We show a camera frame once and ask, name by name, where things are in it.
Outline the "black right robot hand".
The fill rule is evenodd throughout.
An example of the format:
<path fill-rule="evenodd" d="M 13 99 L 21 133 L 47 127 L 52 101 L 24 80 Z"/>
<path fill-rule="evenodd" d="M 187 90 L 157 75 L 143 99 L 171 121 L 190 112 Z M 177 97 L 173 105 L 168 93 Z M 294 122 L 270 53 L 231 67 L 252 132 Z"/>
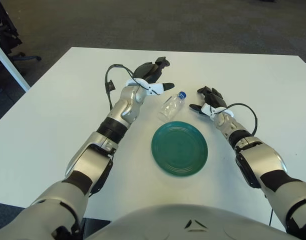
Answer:
<path fill-rule="evenodd" d="M 197 93 L 203 95 L 204 104 L 190 104 L 189 107 L 200 115 L 212 117 L 217 110 L 223 110 L 227 107 L 223 96 L 215 88 L 204 86 L 199 88 Z"/>

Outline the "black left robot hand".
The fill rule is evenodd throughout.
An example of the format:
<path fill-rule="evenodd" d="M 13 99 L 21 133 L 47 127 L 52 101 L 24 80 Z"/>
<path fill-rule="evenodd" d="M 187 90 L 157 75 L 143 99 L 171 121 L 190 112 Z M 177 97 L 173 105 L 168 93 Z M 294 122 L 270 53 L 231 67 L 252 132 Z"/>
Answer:
<path fill-rule="evenodd" d="M 157 83 L 162 70 L 170 66 L 166 57 L 158 57 L 155 62 L 146 62 L 136 68 L 132 74 L 132 81 L 137 85 L 136 93 L 159 96 L 175 87 L 174 83 Z"/>

